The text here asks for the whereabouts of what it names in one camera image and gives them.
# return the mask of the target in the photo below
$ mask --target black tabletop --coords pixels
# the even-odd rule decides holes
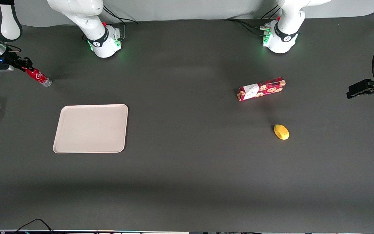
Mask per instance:
[[[0,73],[0,229],[374,233],[374,96],[346,98],[371,78],[374,14],[300,31],[278,55],[235,22],[141,22],[101,59],[75,26],[25,27],[20,56],[53,84]],[[53,152],[62,107],[117,103],[124,151]]]

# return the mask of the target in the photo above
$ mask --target red soda can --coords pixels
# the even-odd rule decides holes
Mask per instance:
[[[37,70],[36,68],[32,68],[32,69],[23,68],[23,69],[27,72],[27,74],[31,78],[33,78],[34,80],[37,80],[43,86],[48,87],[52,84],[52,81],[49,78],[47,78],[46,75],[41,73],[41,71]]]

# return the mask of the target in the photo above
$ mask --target white label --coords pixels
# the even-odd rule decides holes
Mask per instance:
[[[254,98],[257,95],[259,86],[258,84],[251,84],[248,86],[244,86],[243,89],[245,89],[245,96],[243,97],[243,100],[246,100],[249,98]]]

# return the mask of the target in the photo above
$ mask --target green indicator light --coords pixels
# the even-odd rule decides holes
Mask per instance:
[[[93,51],[92,45],[90,44],[89,40],[87,40],[87,43],[88,43],[89,46],[90,46],[90,50]]]
[[[114,41],[115,41],[116,46],[120,46],[118,39],[114,39]]]

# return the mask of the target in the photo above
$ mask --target red cookie box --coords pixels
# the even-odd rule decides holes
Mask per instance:
[[[237,94],[239,102],[251,98],[261,97],[267,94],[281,92],[286,82],[283,77],[267,80],[257,84],[251,84],[239,88]]]

